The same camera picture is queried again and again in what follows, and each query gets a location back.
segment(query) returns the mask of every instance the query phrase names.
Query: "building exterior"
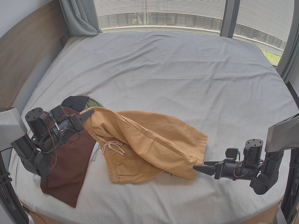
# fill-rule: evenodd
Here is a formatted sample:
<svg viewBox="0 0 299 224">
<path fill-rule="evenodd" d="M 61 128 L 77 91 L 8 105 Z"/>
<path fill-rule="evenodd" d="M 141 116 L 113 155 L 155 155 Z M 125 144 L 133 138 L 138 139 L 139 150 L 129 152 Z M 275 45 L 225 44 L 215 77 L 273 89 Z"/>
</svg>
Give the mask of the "building exterior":
<svg viewBox="0 0 299 224">
<path fill-rule="evenodd" d="M 104 32 L 172 30 L 219 35 L 226 0 L 94 0 Z M 241 0 L 234 39 L 282 55 L 294 0 Z"/>
</svg>

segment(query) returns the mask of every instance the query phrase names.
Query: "headboard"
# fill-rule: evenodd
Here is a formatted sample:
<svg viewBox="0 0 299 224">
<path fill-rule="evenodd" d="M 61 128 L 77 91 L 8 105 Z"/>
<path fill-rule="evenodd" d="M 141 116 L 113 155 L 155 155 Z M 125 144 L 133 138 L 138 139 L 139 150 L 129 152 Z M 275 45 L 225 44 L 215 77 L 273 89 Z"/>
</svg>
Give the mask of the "headboard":
<svg viewBox="0 0 299 224">
<path fill-rule="evenodd" d="M 13 105 L 30 73 L 67 30 L 59 1 L 53 0 L 0 38 L 0 107 Z"/>
</svg>

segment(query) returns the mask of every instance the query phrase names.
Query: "grass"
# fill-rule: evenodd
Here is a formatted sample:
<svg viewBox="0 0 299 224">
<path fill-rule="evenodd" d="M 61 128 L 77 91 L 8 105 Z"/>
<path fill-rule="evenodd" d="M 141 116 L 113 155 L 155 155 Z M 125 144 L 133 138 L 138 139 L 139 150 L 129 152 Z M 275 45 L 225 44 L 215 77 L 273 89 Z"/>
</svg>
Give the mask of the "grass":
<svg viewBox="0 0 299 224">
<path fill-rule="evenodd" d="M 270 58 L 273 58 L 277 63 L 279 62 L 280 60 L 280 56 L 277 56 L 271 52 L 268 52 L 268 51 L 265 51 L 265 50 L 262 50 L 263 54 L 265 55 L 265 57 L 267 57 L 267 59 L 270 61 L 270 63 L 272 65 L 277 65 L 277 64 L 274 64 L 274 62 L 270 59 Z"/>
</svg>

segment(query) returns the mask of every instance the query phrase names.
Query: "wooden bed frame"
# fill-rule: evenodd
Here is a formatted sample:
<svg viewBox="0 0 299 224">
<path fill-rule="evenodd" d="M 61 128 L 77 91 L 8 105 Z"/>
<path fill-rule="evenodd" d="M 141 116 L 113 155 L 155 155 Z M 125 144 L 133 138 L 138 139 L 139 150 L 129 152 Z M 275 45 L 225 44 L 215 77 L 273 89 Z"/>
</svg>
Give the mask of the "wooden bed frame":
<svg viewBox="0 0 299 224">
<path fill-rule="evenodd" d="M 68 27 L 58 0 L 29 14 L 0 38 L 0 107 L 11 107 L 22 86 Z"/>
</svg>

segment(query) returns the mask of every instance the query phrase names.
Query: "bed sheet wrinkle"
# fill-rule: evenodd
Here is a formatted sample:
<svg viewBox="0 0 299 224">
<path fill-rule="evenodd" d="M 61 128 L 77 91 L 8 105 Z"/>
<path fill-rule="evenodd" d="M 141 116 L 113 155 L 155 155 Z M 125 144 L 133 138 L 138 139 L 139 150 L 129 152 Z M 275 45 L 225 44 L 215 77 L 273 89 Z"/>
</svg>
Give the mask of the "bed sheet wrinkle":
<svg viewBox="0 0 299 224">
<path fill-rule="evenodd" d="M 114 111 L 175 116 L 209 136 L 205 161 L 222 160 L 228 147 L 242 150 L 251 138 L 265 142 L 268 127 L 298 113 L 282 79 L 255 44 L 191 33 L 72 38 L 22 117 L 34 107 L 51 110 L 70 95 L 91 96 Z M 13 186 L 21 201 L 65 223 L 231 224 L 280 200 L 289 157 L 286 151 L 278 182 L 258 196 L 247 181 L 214 180 L 200 173 L 192 182 L 164 172 L 138 185 L 115 185 L 105 159 L 98 155 L 88 166 L 76 209 L 43 194 L 21 164 L 16 170 L 15 154 L 10 173 L 17 177 Z"/>
</svg>

